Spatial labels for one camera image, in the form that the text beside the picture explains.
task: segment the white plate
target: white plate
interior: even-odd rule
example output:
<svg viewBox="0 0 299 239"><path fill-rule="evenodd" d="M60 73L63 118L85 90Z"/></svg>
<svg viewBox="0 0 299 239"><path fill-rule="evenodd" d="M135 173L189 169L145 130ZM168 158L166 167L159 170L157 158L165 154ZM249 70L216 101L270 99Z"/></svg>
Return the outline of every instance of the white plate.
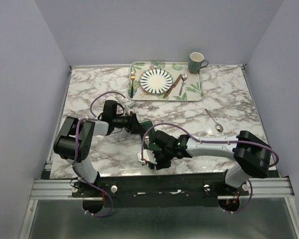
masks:
<svg viewBox="0 0 299 239"><path fill-rule="evenodd" d="M168 91L173 84L171 74L162 68L152 68L140 77L140 86L150 94L163 94Z"/></svg>

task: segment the brown knife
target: brown knife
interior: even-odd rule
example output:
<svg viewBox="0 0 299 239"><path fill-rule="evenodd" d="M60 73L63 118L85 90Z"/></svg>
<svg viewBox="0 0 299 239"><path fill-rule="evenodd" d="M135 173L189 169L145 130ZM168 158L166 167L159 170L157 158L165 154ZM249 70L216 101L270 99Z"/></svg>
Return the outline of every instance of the brown knife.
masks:
<svg viewBox="0 0 299 239"><path fill-rule="evenodd" d="M165 95L163 96L163 99L165 99L169 95L169 93L172 91L172 89L174 89L177 86L177 84L180 81L180 79L181 79L181 74L176 79L176 81L174 82L174 84L170 87L170 89L165 93Z"/></svg>

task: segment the green mug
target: green mug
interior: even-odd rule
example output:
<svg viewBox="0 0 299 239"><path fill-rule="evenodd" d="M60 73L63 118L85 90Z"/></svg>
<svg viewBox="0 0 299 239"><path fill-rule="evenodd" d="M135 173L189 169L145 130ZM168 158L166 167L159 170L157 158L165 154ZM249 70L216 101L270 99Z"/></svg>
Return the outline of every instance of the green mug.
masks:
<svg viewBox="0 0 299 239"><path fill-rule="evenodd" d="M189 61L188 61L188 70L192 74L196 74L199 72L201 68L204 68L208 66L209 61L204 60L204 55L199 52L193 52L189 55Z"/></svg>

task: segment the marble tabletop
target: marble tabletop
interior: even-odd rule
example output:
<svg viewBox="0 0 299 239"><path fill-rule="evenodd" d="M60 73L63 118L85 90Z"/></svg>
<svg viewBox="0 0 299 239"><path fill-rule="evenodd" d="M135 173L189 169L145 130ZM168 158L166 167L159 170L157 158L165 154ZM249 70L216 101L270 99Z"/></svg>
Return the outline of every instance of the marble tabletop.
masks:
<svg viewBox="0 0 299 239"><path fill-rule="evenodd" d="M92 117L90 103L100 94L115 90L127 95L129 67L73 69L61 124L67 116ZM172 122L193 135L218 137L248 130L267 142L256 108L252 101L241 67L238 65L210 65L201 70L204 97L199 102L137 102L132 108L139 122ZM121 96L106 95L94 104L98 115L105 100L122 101ZM215 129L215 123L205 112L211 111L224 132ZM182 131L171 126L158 126L164 132L178 137ZM223 172L234 166L228 158L200 156L174 159L170 168L151 170L142 166L136 153L141 149L139 135L122 130L110 136L95 136L88 157L101 176L162 175L184 173ZM71 178L75 174L64 159L52 154L51 179Z"/></svg>

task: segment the spoon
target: spoon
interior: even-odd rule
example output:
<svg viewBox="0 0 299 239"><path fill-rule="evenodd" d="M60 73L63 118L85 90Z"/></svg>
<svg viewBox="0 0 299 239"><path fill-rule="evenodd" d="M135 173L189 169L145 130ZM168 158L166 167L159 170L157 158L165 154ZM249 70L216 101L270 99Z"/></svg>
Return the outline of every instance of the spoon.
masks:
<svg viewBox="0 0 299 239"><path fill-rule="evenodd" d="M186 74L186 73L181 74L181 79L182 79L183 83L181 83L181 88L180 88L180 91L179 91L179 95L180 95L180 96L181 96L181 92L182 92L182 90L183 90L184 81L187 80L187 74Z"/></svg>
<svg viewBox="0 0 299 239"><path fill-rule="evenodd" d="M216 120L213 118L213 116L211 116L211 114L210 114L210 112L209 112L208 109L205 109L205 111L209 114L209 116L215 122L217 131L220 132L220 133L223 132L224 131L224 127L221 124L219 124L219 123L216 122Z"/></svg>

